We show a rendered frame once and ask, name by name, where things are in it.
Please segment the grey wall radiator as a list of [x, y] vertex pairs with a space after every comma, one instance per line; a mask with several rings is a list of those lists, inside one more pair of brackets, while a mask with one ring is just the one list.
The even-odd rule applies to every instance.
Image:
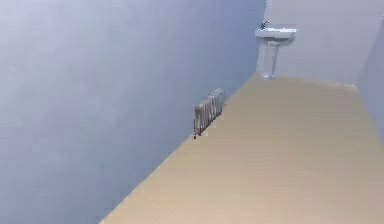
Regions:
[[225, 105], [225, 91], [217, 88], [200, 104], [194, 106], [193, 138], [196, 139], [203, 131], [222, 114]]

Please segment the white pedestal sink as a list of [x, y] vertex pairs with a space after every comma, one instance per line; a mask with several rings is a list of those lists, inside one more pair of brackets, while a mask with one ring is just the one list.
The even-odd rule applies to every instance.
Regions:
[[265, 29], [260, 27], [255, 31], [255, 36], [266, 46], [262, 69], [262, 77], [264, 79], [273, 80], [275, 78], [279, 47], [281, 45], [289, 45], [294, 40], [297, 32], [297, 28], [276, 28], [271, 26]]

